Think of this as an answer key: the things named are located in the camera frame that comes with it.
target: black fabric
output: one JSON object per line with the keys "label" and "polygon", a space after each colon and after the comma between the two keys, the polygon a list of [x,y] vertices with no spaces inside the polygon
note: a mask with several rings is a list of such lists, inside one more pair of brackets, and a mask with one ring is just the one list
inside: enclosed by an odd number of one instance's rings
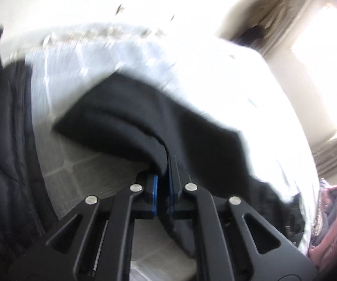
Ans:
{"label": "black fabric", "polygon": [[[163,183],[167,181],[167,156],[173,154],[192,181],[215,196],[241,196],[286,234],[289,208],[268,184],[249,176],[237,133],[208,122],[152,86],[114,73],[85,94],[54,128],[96,151],[151,163],[160,176],[161,194],[168,194]],[[162,214],[166,204],[162,198],[159,201]],[[293,207],[300,212],[298,204]],[[193,255],[190,221],[173,221],[168,215],[160,219]],[[301,214],[296,219],[294,228],[303,232]]]}
{"label": "black fabric", "polygon": [[3,68],[0,59],[0,280],[57,221],[34,146],[30,78],[24,61]]}

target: dark fabric fold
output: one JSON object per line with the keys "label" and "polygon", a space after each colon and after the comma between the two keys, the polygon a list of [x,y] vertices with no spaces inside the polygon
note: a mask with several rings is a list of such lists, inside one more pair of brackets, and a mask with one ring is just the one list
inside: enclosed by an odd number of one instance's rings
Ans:
{"label": "dark fabric fold", "polygon": [[[152,86],[114,73],[85,94],[54,129],[96,151],[150,163],[159,175],[160,193],[165,195],[167,157],[175,155],[193,182],[215,196],[241,196],[288,236],[290,208],[268,184],[249,176],[238,134],[210,123]],[[193,255],[190,221],[171,220],[163,214],[167,209],[164,200],[159,201],[163,226]],[[292,206],[295,216],[290,216],[290,226],[296,233],[303,232],[299,204]]]}
{"label": "dark fabric fold", "polygon": [[34,147],[30,79],[24,61],[3,68],[0,59],[0,280],[57,221]]}

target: silver screw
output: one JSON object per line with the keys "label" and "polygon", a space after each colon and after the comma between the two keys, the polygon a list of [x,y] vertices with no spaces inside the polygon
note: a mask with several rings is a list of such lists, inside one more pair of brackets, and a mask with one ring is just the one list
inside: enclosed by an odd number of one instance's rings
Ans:
{"label": "silver screw", "polygon": [[232,205],[240,205],[241,204],[241,199],[238,197],[238,196],[231,196],[229,198],[229,202],[232,204]]}
{"label": "silver screw", "polygon": [[98,202],[98,198],[96,196],[87,196],[87,198],[85,199],[85,202],[88,205],[93,205],[93,204],[96,204]]}
{"label": "silver screw", "polygon": [[133,184],[130,186],[130,190],[132,192],[139,192],[143,189],[143,187],[140,184]]}
{"label": "silver screw", "polygon": [[185,185],[185,189],[188,191],[196,191],[197,190],[197,185],[193,183],[188,183]]}

